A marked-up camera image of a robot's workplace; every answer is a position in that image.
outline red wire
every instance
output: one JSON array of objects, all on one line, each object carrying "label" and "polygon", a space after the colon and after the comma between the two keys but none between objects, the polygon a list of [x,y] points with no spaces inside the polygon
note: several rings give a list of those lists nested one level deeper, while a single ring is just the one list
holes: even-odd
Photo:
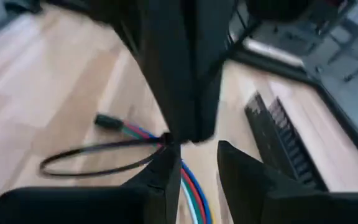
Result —
[{"label": "red wire", "polygon": [[183,176],[183,178],[186,180],[187,184],[190,186],[190,189],[193,192],[194,197],[196,198],[198,207],[200,208],[200,211],[201,211],[201,217],[203,218],[203,223],[206,223],[204,206],[201,201],[200,195],[198,194],[198,192],[196,190],[196,187],[194,186],[194,184],[192,183],[192,181],[190,180],[189,176],[187,175],[186,171],[183,168],[180,170],[180,172],[181,172],[181,175]]},{"label": "red wire", "polygon": [[140,130],[139,128],[137,128],[137,127],[135,127],[135,126],[133,126],[131,124],[125,123],[125,126],[127,126],[127,128],[129,128],[132,131],[134,131],[136,134],[139,134],[143,138],[150,138],[150,136],[148,134],[144,133],[142,130]]}]

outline green wire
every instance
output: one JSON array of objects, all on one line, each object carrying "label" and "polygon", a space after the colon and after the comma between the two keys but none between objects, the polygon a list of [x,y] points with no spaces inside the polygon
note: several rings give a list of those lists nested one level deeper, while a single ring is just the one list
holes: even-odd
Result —
[{"label": "green wire", "polygon": [[[134,138],[137,138],[137,139],[142,139],[143,137],[140,135],[140,134],[137,134],[136,132],[132,131],[131,129],[127,128],[124,126],[124,128],[122,129],[122,132],[124,134],[127,134],[127,135],[130,135]],[[200,208],[198,207],[198,204],[197,204],[197,201],[196,201],[196,198],[193,194],[193,192],[191,191],[190,189],[190,186],[188,184],[188,182],[186,182],[185,179],[183,179],[183,182],[185,183],[185,186],[186,186],[186,189],[190,195],[190,198],[191,198],[191,203],[193,204],[194,206],[194,210],[196,212],[196,216],[197,216],[197,220],[198,220],[198,223],[203,223],[203,218],[201,217],[201,211],[200,211]]]},{"label": "green wire", "polygon": [[124,134],[127,134],[127,135],[129,135],[129,136],[132,136],[132,137],[134,137],[134,138],[136,138],[136,139],[142,139],[142,136],[140,136],[139,134],[137,134],[136,132],[134,132],[133,130],[131,130],[131,129],[125,127],[125,126],[124,126],[124,128],[122,129],[122,132],[123,132]]},{"label": "green wire", "polygon": [[200,212],[200,208],[198,207],[198,204],[197,204],[197,201],[196,201],[196,198],[193,194],[193,192],[191,191],[190,189],[190,186],[188,184],[188,182],[186,182],[185,179],[183,179],[183,182],[185,183],[185,186],[186,186],[186,189],[187,189],[187,192],[189,192],[189,195],[190,195],[190,198],[191,198],[191,203],[193,204],[194,206],[194,210],[196,211],[196,216],[197,216],[197,220],[198,220],[198,223],[203,223],[203,218],[201,217],[201,212]]}]

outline black metal grille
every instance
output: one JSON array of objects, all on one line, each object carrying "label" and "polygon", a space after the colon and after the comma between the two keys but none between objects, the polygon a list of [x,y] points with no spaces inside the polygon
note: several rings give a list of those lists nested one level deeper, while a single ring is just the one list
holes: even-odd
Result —
[{"label": "black metal grille", "polygon": [[276,99],[269,110],[256,94],[245,109],[263,162],[302,183],[327,191],[303,141],[284,107]]}]

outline cable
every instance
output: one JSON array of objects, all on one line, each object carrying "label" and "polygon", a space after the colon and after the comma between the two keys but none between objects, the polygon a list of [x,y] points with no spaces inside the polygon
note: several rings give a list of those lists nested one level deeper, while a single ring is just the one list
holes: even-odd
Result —
[{"label": "cable", "polygon": [[196,177],[194,176],[194,174],[191,172],[191,170],[189,169],[189,167],[187,167],[187,165],[182,162],[182,168],[185,170],[185,172],[189,175],[189,178],[191,179],[190,181],[192,181],[194,183],[194,186],[196,187],[200,197],[201,197],[201,200],[202,200],[202,203],[204,205],[204,210],[206,212],[206,221],[207,221],[207,224],[210,224],[212,223],[212,218],[211,218],[211,212],[209,211],[209,205],[208,205],[208,201],[203,193],[203,190],[201,189],[200,185],[198,184],[198,181],[196,179]]},{"label": "cable", "polygon": [[198,223],[203,224],[203,217],[201,216],[201,210],[197,204],[196,197],[194,196],[193,192],[191,191],[188,182],[186,182],[186,180],[183,177],[181,177],[181,179],[183,180],[183,183],[185,183],[187,192],[189,192],[191,202],[192,202],[194,209],[196,211],[197,221],[198,221]]},{"label": "cable", "polygon": [[215,222],[215,215],[214,215],[214,213],[212,212],[212,210],[211,210],[211,207],[208,205],[208,210],[211,212],[211,219],[212,219],[212,224],[215,224],[216,222]]},{"label": "cable", "polygon": [[183,188],[183,192],[185,193],[185,196],[186,196],[186,199],[187,199],[187,204],[189,206],[190,213],[191,213],[191,218],[193,219],[193,224],[198,224],[196,211],[194,209],[193,203],[191,202],[189,191],[187,190],[186,185],[183,182],[182,178],[180,179],[180,185]]},{"label": "cable", "polygon": [[[155,136],[151,133],[149,133],[148,131],[139,128],[137,126],[125,123],[124,125],[125,128],[130,129],[131,131],[141,135],[144,138],[154,138]],[[189,175],[190,179],[192,179],[191,181],[193,182],[193,184],[196,186],[197,189],[197,193],[199,195],[199,197],[201,197],[201,201],[202,201],[202,206],[204,208],[205,211],[205,216],[206,216],[206,223],[210,224],[210,223],[214,223],[214,220],[212,218],[212,214],[211,214],[211,210],[210,207],[208,205],[208,201],[203,193],[202,188],[200,187],[199,183],[197,182],[196,177],[194,176],[194,174],[191,172],[191,170],[188,168],[188,166],[183,162],[183,160],[181,161],[182,163],[182,167],[184,168],[184,171]]]},{"label": "cable", "polygon": [[196,187],[194,186],[194,184],[192,183],[192,181],[190,180],[189,176],[187,175],[187,173],[185,172],[184,169],[181,169],[181,175],[186,180],[187,184],[190,186],[190,189],[191,189],[191,191],[193,192],[193,195],[196,198],[196,202],[198,204],[198,207],[200,208],[201,217],[203,218],[203,223],[206,223],[205,209],[204,209],[204,206],[203,206],[203,202],[201,201],[201,198],[200,198],[199,194],[197,193]]},{"label": "cable", "polygon": [[[128,135],[130,135],[130,136],[132,136],[134,138],[154,138],[153,134],[147,132],[144,129],[141,129],[141,128],[138,128],[138,127],[136,127],[134,125],[131,125],[131,124],[126,123],[122,130],[126,134],[128,134]],[[186,197],[187,197],[187,201],[188,201],[188,204],[189,204],[190,212],[192,213],[191,215],[193,217],[193,223],[202,223],[203,220],[202,220],[202,216],[201,216],[201,212],[200,212],[201,208],[197,207],[197,202],[196,202],[195,196],[191,192],[190,187],[188,186],[188,184],[183,181],[183,178],[181,178],[180,181],[181,181],[183,190],[187,194]]]},{"label": "cable", "polygon": [[[129,140],[129,141],[121,141],[121,142],[109,142],[105,144],[97,144],[93,146],[88,147],[80,147],[78,149],[72,149],[69,151],[61,152],[59,154],[50,156],[43,160],[40,165],[40,173],[49,176],[49,177],[95,177],[100,175],[108,175],[108,174],[115,174],[118,172],[123,172],[125,170],[134,169],[136,167],[142,166],[150,161],[152,161],[155,157],[157,157],[159,154],[161,154],[165,150],[165,146],[167,143],[171,141],[171,137],[169,134],[163,134],[159,138],[148,138],[148,139],[135,139],[135,140]],[[83,153],[95,153],[95,152],[101,152],[101,151],[107,151],[107,150],[117,150],[122,149],[121,147],[127,147],[127,146],[140,146],[140,145],[148,145],[148,144],[156,144],[160,143],[163,146],[157,149],[153,154],[149,155],[145,159],[139,160],[135,163],[117,167],[114,169],[108,169],[108,170],[101,170],[96,172],[82,172],[82,173],[74,173],[74,172],[65,172],[65,171],[54,171],[54,170],[48,170],[47,165],[60,161],[62,159],[68,159],[73,156],[77,156]]]}]

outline black cable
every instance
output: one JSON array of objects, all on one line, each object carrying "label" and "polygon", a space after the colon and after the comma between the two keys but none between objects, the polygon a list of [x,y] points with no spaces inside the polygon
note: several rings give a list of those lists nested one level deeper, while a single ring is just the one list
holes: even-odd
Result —
[{"label": "black cable", "polygon": [[[169,133],[166,133],[160,136],[159,138],[135,139],[129,141],[109,142],[109,143],[97,144],[93,146],[80,147],[78,149],[72,149],[69,151],[61,152],[59,154],[46,158],[40,163],[39,170],[42,175],[47,177],[96,177],[101,175],[116,174],[118,172],[123,172],[125,170],[134,169],[136,167],[142,166],[152,161],[156,156],[158,156],[165,150],[167,144],[171,144],[171,143],[172,143],[172,137]],[[140,145],[148,145],[148,144],[161,144],[162,146],[153,154],[149,155],[148,157],[142,160],[139,160],[135,163],[128,164],[122,167],[117,167],[114,169],[101,170],[96,172],[78,172],[78,173],[54,171],[54,170],[47,169],[47,165],[51,163],[60,161],[62,159],[68,159],[73,156],[78,156],[83,153],[95,153],[95,152],[101,152],[107,150],[116,150],[116,149],[120,149],[121,147],[140,146]]]}]

